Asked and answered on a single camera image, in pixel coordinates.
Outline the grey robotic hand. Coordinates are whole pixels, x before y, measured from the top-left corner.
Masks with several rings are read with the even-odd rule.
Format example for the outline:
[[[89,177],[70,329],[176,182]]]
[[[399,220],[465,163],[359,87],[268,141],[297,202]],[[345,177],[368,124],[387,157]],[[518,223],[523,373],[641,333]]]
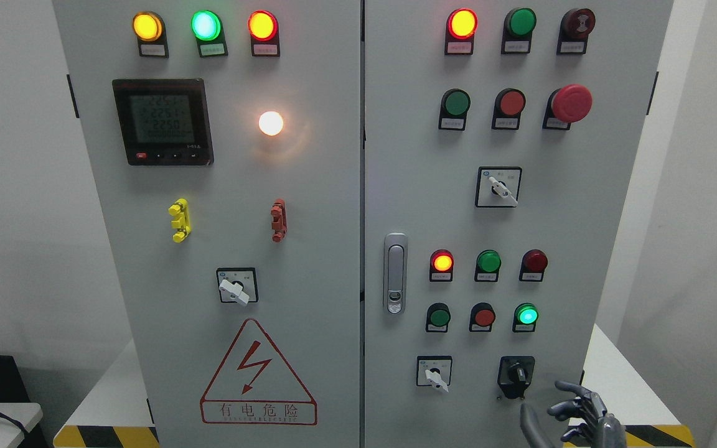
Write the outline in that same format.
[[[575,398],[550,406],[547,414],[558,421],[584,421],[563,434],[561,441],[568,442],[572,437],[579,436],[592,447],[626,447],[626,427],[614,414],[608,412],[600,394],[581,385],[560,380],[555,381],[555,388],[569,391]],[[535,410],[526,403],[520,406],[520,428],[530,447],[553,446],[541,430]]]

